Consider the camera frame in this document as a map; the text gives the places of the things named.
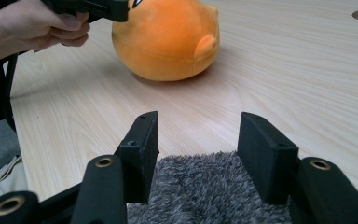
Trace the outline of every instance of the orange plush toy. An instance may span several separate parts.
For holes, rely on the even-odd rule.
[[[130,0],[129,7],[129,20],[113,23],[112,40],[136,75],[181,80],[215,59],[220,43],[215,7],[198,0]]]

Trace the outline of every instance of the wooden table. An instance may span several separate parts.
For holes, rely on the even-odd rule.
[[[235,151],[241,112],[268,119],[300,148],[338,165],[358,188],[358,1],[205,1],[219,9],[212,66],[178,82],[132,74],[91,25],[81,48],[19,58],[12,91],[25,171],[44,200],[112,154],[135,118],[158,111],[160,158]]]

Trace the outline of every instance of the gray fuzzy fabric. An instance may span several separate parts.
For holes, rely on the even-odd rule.
[[[168,157],[156,165],[149,204],[129,223],[291,223],[287,206],[262,203],[235,152]]]

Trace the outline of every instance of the table surface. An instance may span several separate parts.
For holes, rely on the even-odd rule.
[[[235,151],[241,112],[268,119],[299,157],[338,165],[358,188],[358,1],[205,1],[220,49],[202,74],[137,77],[118,59],[111,21],[81,48],[20,56],[12,106],[30,190],[44,200],[115,152],[135,118],[158,111],[159,159]]]

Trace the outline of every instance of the black clamp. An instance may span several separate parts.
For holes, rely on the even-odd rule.
[[[0,223],[127,223],[126,203],[148,202],[157,115],[138,117],[114,155],[89,162],[82,183],[42,203],[29,191],[1,196]],[[358,191],[349,179],[330,161],[297,154],[298,147],[266,119],[242,113],[238,156],[263,202],[289,202],[293,223],[357,224]]]
[[[263,202],[287,204],[294,223],[358,223],[358,191],[332,162],[297,156],[266,119],[242,113],[238,156]]]
[[[110,21],[128,20],[128,0],[42,0],[57,14],[89,12],[91,16]]]

